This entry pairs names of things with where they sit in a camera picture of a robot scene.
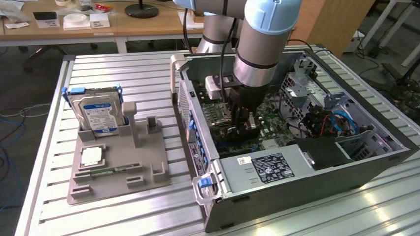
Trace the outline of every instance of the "power supply label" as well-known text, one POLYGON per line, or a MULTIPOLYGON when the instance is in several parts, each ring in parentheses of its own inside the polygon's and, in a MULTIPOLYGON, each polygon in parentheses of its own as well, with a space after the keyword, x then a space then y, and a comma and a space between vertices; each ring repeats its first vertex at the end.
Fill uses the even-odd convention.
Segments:
POLYGON ((252 159, 252 164, 263 183, 295 176, 282 153, 252 159))

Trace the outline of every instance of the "hard drive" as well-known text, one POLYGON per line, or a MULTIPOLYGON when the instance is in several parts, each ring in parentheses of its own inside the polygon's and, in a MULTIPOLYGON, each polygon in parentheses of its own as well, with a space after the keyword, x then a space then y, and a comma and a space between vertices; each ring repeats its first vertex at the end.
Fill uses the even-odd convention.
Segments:
POLYGON ((63 97, 71 105, 82 130, 92 130, 96 137, 118 134, 127 124, 123 115, 123 88, 63 88, 63 97))

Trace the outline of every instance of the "sticker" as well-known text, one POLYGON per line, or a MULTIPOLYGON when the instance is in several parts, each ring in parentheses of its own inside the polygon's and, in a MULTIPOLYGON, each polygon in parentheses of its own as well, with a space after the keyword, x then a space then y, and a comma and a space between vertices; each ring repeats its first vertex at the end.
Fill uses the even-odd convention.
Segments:
POLYGON ((95 33, 95 36, 112 36, 114 33, 95 33))
POLYGON ((295 176, 282 153, 252 159, 252 163, 263 183, 295 176))
POLYGON ((92 23, 94 23, 94 26, 95 26, 95 27, 102 27, 102 26, 104 26, 104 24, 102 23, 102 21, 92 21, 92 23))
POLYGON ((58 26, 60 26, 56 19, 46 20, 44 23, 48 25, 48 27, 58 27, 58 26))
POLYGON ((8 29, 12 29, 12 28, 20 28, 20 27, 28 26, 30 24, 27 22, 23 22, 18 24, 4 24, 4 25, 8 29))
POLYGON ((244 165, 244 164, 252 163, 252 161, 251 161, 251 157, 250 157, 250 156, 246 156, 246 157, 240 157, 240 158, 238 158, 238 163, 239 163, 240 165, 244 165))
POLYGON ((111 111, 112 106, 110 103, 84 106, 84 113, 91 129, 96 133, 108 133, 118 129, 116 119, 114 115, 111 115, 111 111))

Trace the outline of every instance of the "red cable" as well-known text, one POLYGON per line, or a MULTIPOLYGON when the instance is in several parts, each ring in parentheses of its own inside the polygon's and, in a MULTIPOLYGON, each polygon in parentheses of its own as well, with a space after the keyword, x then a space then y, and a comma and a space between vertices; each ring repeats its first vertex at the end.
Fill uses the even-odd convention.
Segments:
POLYGON ((323 132, 324 132, 324 125, 326 125, 326 121, 327 121, 328 116, 330 116, 330 115, 326 115, 326 117, 324 117, 324 122, 323 122, 323 128, 322 128, 320 136, 323 135, 323 132))

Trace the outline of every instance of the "white box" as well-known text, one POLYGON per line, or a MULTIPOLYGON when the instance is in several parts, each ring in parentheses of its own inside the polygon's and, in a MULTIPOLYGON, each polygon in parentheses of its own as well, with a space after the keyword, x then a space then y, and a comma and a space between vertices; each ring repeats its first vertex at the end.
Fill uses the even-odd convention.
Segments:
POLYGON ((86 21, 78 25, 64 21, 63 29, 64 29, 64 31, 90 30, 90 29, 92 29, 92 27, 91 27, 90 21, 86 21))
POLYGON ((366 38, 366 35, 363 33, 360 33, 359 31, 355 32, 354 38, 350 42, 350 45, 347 46, 344 52, 346 53, 352 53, 358 46, 360 45, 363 39, 366 38))
POLYGON ((40 28, 60 26, 58 13, 51 11, 34 12, 34 16, 40 28))
POLYGON ((92 28, 103 28, 110 27, 110 19, 108 14, 100 13, 100 14, 91 14, 90 15, 90 21, 92 28))

